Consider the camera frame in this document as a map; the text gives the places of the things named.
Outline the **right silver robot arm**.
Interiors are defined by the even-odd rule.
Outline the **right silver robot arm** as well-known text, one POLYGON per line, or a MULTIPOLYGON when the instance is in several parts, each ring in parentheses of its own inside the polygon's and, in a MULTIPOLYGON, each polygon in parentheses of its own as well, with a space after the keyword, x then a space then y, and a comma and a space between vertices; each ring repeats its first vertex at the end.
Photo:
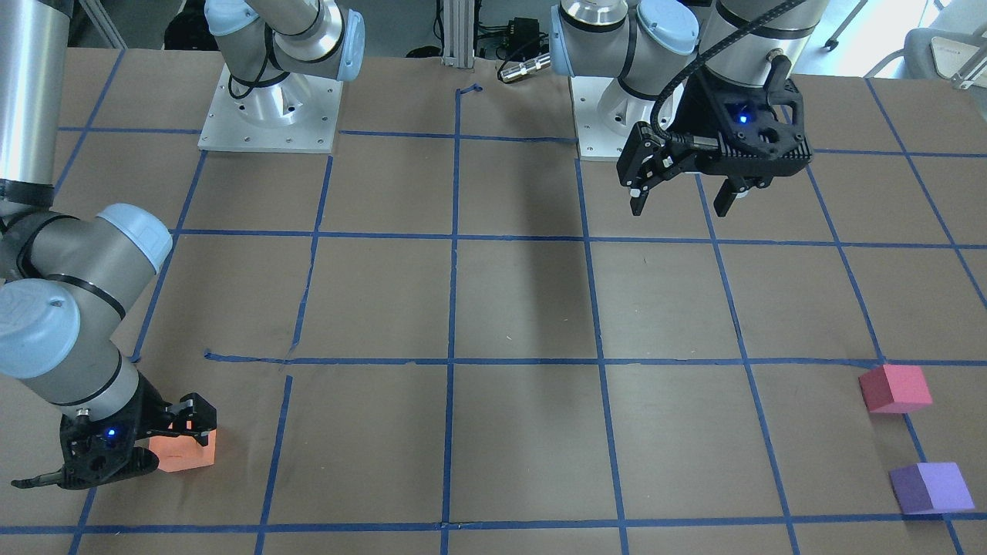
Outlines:
POLYGON ((2 3, 2 373, 59 409, 62 466, 19 489, 89 489, 146 475, 142 440, 211 445, 200 394, 169 402, 112 342, 173 236, 127 203, 83 220, 52 209, 71 1, 2 3))

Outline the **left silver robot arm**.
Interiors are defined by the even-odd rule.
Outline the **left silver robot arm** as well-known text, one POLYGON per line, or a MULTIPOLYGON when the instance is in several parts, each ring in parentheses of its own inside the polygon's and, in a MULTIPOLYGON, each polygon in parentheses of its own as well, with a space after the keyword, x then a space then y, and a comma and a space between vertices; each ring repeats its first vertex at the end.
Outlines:
POLYGON ((825 1, 712 1, 696 15, 681 1, 561 1, 549 53, 556 73, 611 78, 651 105, 625 116, 617 159, 632 214, 680 173, 721 176, 713 201, 725 217, 737 197, 807 168, 794 63, 825 1))

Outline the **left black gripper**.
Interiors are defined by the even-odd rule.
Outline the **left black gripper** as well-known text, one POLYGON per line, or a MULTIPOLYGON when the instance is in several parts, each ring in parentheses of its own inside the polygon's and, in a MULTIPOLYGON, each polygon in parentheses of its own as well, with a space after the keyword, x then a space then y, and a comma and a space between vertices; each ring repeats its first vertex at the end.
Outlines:
POLYGON ((774 59, 767 81, 754 87, 729 83, 702 68, 686 82, 679 133, 632 124, 617 161, 632 214, 642 213, 651 190, 685 171, 685 159, 696 171, 727 176, 713 200, 718 217, 726 217, 734 201, 760 180, 789 177, 807 167, 814 152, 804 129, 803 96, 787 77, 790 68, 789 59, 774 59))

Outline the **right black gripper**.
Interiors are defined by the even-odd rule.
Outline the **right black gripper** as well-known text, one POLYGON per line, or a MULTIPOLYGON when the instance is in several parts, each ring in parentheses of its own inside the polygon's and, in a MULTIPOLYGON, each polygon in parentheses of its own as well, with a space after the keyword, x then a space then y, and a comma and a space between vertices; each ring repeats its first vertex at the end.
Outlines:
POLYGON ((159 458, 138 440, 169 431, 189 436, 202 447, 211 446, 217 429, 217 411, 201 394, 188 393, 170 407, 150 385, 137 388, 134 397, 105 419, 64 415, 60 422, 63 467, 28 479, 12 480, 17 489, 56 486, 88 489, 154 472, 159 458))

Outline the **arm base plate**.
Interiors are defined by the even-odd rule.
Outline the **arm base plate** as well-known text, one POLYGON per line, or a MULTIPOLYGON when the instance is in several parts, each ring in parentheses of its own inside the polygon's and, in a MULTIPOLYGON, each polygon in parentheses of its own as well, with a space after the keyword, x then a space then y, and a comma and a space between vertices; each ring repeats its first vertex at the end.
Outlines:
POLYGON ((328 154, 334 145, 343 83, 292 73, 243 99, 222 69, 197 146, 206 151, 328 154))
POLYGON ((575 76, 570 85, 579 156, 615 162, 632 124, 648 122, 655 103, 628 94, 615 78, 575 76))

